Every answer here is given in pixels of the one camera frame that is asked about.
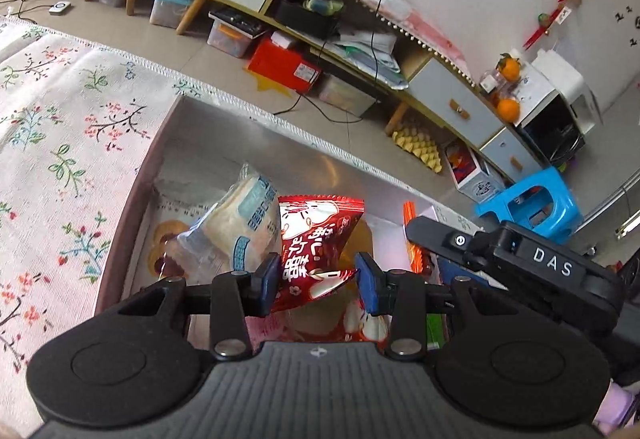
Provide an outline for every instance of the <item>cardboard box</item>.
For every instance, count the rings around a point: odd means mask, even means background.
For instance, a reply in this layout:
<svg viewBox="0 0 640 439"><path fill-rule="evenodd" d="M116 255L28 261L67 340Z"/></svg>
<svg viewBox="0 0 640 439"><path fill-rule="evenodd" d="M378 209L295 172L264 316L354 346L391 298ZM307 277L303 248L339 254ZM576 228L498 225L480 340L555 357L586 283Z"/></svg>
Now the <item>cardboard box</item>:
<svg viewBox="0 0 640 439"><path fill-rule="evenodd" d="M460 139L448 144L444 153L456 188L474 202L484 202L504 191L501 175Z"/></svg>
<svg viewBox="0 0 640 439"><path fill-rule="evenodd" d="M247 67L261 76L305 94L320 75L321 69L307 62L300 54L284 49L263 38Z"/></svg>

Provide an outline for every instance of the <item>power cord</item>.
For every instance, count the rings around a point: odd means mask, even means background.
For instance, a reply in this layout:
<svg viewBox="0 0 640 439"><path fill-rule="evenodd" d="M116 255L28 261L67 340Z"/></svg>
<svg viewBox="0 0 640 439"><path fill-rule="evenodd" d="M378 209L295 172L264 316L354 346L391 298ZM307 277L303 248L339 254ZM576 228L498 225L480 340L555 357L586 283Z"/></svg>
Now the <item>power cord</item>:
<svg viewBox="0 0 640 439"><path fill-rule="evenodd" d="M51 5L46 5L46 4L42 4L42 5L37 5L28 9L22 9L24 7L24 4L30 0L19 0L20 1L20 7L18 8L17 12L10 12L8 13L8 16L17 16L20 20L24 20L27 22L30 22L32 24L38 24L38 22L36 22L33 18L27 18L27 17L23 17L22 15L24 13L27 13L29 11L34 11L36 9L40 9L43 7L47 7L47 8L51 8L53 7L53 4ZM18 0L2 0L0 1L0 4L6 4L6 3L13 3L13 2L18 2Z"/></svg>
<svg viewBox="0 0 640 439"><path fill-rule="evenodd" d="M380 11L380 6L382 4L382 0L378 0L378 6L376 7L376 11L375 11L375 18L378 17L378 12ZM376 73L375 76L373 78L373 82L377 83L378 81L378 58L376 57L376 51L374 51L373 48L373 41L374 41L374 36L376 35L375 30L372 30L371 32L371 52L373 54L373 58L376 62ZM327 42L329 41L329 37L325 38L324 42L322 43L322 47L320 48L320 51L318 53L318 59L316 60L316 67L320 66L320 60L322 58L322 53L324 52L324 47L327 44ZM285 109L285 110L280 110L278 112L274 112L273 115L281 115L281 114L287 114L287 112L292 112L293 109L295 109L298 105L298 103L300 102L300 98L305 98L306 101L308 101L309 103L311 103L314 108L320 112L320 114L322 114L322 117L324 117L326 120L331 121L332 123L336 123L336 124L354 124L354 123L359 123L361 122L363 119L360 117L356 120L353 121L339 121L337 119L331 119L329 116L327 116L324 111L318 106L316 105L316 103L314 101L312 101L311 98L309 98L308 96L306 96L306 94L311 90L313 83L309 82L309 86L306 88L305 92L298 92L295 91L298 94L298 99L296 99L296 102L291 105L289 108Z"/></svg>
<svg viewBox="0 0 640 439"><path fill-rule="evenodd" d="M378 17L378 12L380 11L380 6L382 5L382 0L378 0L378 6L376 7L375 18ZM376 50L373 48L373 38L376 35L375 28L371 30L371 52L373 53L373 59L376 61L376 75L373 78L373 83L378 83L378 58L376 56Z"/></svg>

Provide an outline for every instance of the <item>orange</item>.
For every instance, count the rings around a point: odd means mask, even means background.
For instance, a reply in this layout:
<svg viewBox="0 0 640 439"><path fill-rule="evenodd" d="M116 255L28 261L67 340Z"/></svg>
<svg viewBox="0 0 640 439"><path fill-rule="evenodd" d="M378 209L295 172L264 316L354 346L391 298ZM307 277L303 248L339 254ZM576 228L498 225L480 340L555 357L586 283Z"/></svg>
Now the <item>orange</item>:
<svg viewBox="0 0 640 439"><path fill-rule="evenodd" d="M501 99L497 110L500 119L507 123L515 123L520 117L520 104L515 99Z"/></svg>
<svg viewBox="0 0 640 439"><path fill-rule="evenodd" d="M508 82L517 82L520 79L520 64L515 58L511 58L509 53L503 53L502 58L498 62L497 69Z"/></svg>

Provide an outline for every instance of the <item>floral tablecloth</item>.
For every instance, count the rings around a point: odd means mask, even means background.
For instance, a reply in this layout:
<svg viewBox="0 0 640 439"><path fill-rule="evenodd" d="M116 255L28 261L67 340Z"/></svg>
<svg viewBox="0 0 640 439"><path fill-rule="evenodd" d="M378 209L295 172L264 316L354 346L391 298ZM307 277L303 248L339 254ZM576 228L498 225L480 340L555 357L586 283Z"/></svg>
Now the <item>floral tablecloth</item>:
<svg viewBox="0 0 640 439"><path fill-rule="evenodd" d="M41 423L26 388L28 362L43 343L94 313L119 216L180 95L250 118L424 197L213 86L132 54L0 17L0 421L23 436ZM442 222L477 229L428 200Z"/></svg>

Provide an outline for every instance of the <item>orange candy wrapper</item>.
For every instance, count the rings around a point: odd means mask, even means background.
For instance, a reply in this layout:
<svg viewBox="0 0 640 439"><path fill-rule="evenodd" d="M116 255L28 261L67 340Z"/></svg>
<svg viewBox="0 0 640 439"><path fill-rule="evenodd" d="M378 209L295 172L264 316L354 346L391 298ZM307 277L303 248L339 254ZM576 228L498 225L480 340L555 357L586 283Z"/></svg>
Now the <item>orange candy wrapper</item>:
<svg viewBox="0 0 640 439"><path fill-rule="evenodd" d="M404 222L404 227L406 228L406 225L409 224L409 222L415 217L415 203L412 200L408 200L402 206L402 219ZM412 244L409 241L406 241L406 250L409 253L411 271L418 274L422 273L425 265L425 260L420 247Z"/></svg>

